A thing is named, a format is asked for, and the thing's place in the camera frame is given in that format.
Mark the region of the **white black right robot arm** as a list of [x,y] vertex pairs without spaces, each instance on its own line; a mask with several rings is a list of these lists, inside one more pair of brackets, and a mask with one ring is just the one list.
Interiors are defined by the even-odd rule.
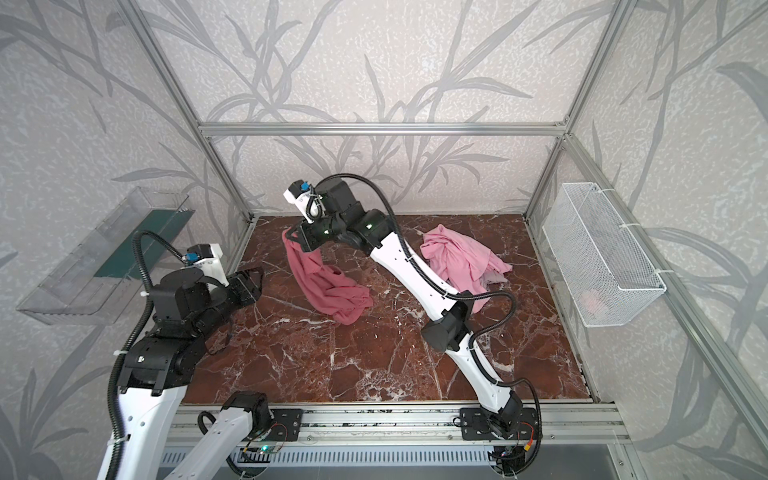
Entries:
[[471,385],[479,402],[485,430],[507,440],[524,424],[519,385],[533,391],[526,378],[505,382],[493,369],[477,342],[491,332],[470,328],[472,308],[494,297],[509,301],[507,314],[497,327],[514,316],[517,303],[507,292],[472,294],[442,280],[411,248],[384,192],[370,179],[352,173],[332,174],[317,184],[296,180],[284,191],[285,200],[302,215],[289,232],[291,241],[305,252],[328,242],[348,245],[365,253],[392,274],[419,302],[429,318],[421,334],[432,349],[445,353]]

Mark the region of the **dark pink cloth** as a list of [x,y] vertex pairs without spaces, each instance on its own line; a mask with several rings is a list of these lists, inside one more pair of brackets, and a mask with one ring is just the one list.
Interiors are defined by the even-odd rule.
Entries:
[[291,272],[309,303],[341,325],[354,324],[373,306],[370,289],[347,277],[338,268],[326,265],[319,251],[303,252],[298,243],[282,232]]

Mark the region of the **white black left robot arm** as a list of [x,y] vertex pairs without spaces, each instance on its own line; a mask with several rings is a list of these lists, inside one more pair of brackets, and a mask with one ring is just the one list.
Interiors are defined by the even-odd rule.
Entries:
[[113,432],[101,479],[153,479],[207,339],[263,290],[257,267],[225,276],[216,260],[166,274],[146,287],[145,309],[116,361],[107,405]]

